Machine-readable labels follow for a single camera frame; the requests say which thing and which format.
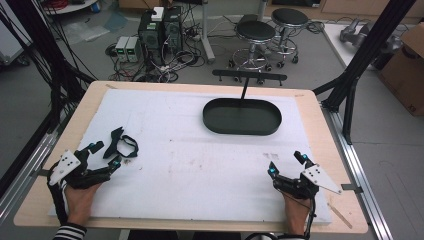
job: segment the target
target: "wooden table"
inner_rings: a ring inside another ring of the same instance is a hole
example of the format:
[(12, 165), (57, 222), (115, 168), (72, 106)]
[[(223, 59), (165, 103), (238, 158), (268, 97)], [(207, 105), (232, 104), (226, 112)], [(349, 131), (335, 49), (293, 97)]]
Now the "wooden table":
[[(90, 85), (87, 93), (72, 116), (57, 145), (44, 165), (50, 167), (60, 158), (65, 149), (77, 149), (92, 117), (108, 89), (132, 89), (148, 91), (173, 91), (195, 93), (239, 94), (241, 87), (127, 83), (97, 81)], [(350, 180), (322, 114), (318, 101), (312, 91), (281, 88), (248, 88), (247, 95), (270, 95), (293, 97), (303, 121), (309, 146), (319, 163), (337, 185), (349, 184)], [(353, 191), (344, 191), (337, 195), (327, 190), (325, 195), (332, 215), (329, 225), (313, 225), (312, 232), (327, 233), (365, 233), (368, 230), (362, 209)], [(14, 222), (18, 226), (59, 226), (55, 217), (47, 215), (52, 206), (52, 198), (46, 186), (46, 178), (37, 177), (30, 192), (18, 210)], [(190, 221), (167, 219), (125, 219), (92, 218), (87, 227), (119, 229), (172, 229), (172, 230), (208, 230), (208, 231), (246, 231), (246, 232), (285, 232), (284, 223), (270, 222), (229, 222), (229, 221)]]

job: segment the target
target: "cardboard box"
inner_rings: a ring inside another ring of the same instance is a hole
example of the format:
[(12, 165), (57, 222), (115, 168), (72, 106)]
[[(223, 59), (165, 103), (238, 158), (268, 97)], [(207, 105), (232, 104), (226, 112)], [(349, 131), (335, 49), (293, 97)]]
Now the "cardboard box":
[(168, 7), (172, 0), (119, 0), (119, 8), (125, 9), (153, 9), (154, 7)]
[(404, 46), (381, 70), (379, 78), (414, 116), (424, 116), (424, 23), (401, 37)]

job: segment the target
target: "round black stool seat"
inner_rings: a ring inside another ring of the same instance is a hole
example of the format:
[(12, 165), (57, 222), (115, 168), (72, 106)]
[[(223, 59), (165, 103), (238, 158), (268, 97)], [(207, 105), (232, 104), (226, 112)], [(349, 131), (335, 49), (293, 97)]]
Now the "round black stool seat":
[(247, 40), (268, 41), (275, 36), (275, 30), (270, 25), (259, 21), (247, 21), (237, 25), (237, 33)]
[(280, 8), (272, 12), (272, 19), (279, 25), (303, 25), (308, 22), (308, 17), (300, 11), (290, 8)]

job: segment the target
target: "robotic hand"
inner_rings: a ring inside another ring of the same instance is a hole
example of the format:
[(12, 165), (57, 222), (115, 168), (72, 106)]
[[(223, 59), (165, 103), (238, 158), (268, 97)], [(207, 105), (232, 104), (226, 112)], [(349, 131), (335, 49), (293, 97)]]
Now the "robotic hand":
[(305, 239), (310, 237), (310, 228), (313, 218), (315, 217), (315, 195), (319, 191), (319, 187), (324, 187), (330, 191), (341, 194), (341, 190), (331, 180), (327, 173), (319, 165), (314, 164), (306, 154), (296, 151), (294, 157), (300, 164), (305, 165), (305, 170), (301, 172), (300, 177), (290, 179), (279, 175), (279, 171), (273, 162), (270, 163), (268, 174), (270, 175), (274, 188), (281, 193), (291, 194), (297, 199), (310, 199), (311, 208), (309, 210), (309, 218), (304, 233)]
[(110, 176), (121, 166), (121, 156), (117, 155), (108, 163), (107, 167), (97, 170), (87, 169), (87, 159), (90, 153), (96, 153), (103, 146), (103, 142), (99, 141), (80, 151), (75, 151), (74, 154), (66, 150), (61, 159), (50, 168), (47, 175), (47, 186), (52, 194), (56, 214), (61, 224), (68, 220), (62, 195), (63, 180), (72, 188), (87, 189), (98, 183), (109, 181)]

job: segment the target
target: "black and white striped sleeve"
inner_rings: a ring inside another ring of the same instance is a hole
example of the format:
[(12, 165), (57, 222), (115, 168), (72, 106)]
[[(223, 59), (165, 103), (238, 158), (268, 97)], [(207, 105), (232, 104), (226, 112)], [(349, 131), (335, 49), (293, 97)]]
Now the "black and white striped sleeve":
[(65, 223), (57, 230), (53, 240), (82, 240), (86, 232), (87, 229), (85, 227)]

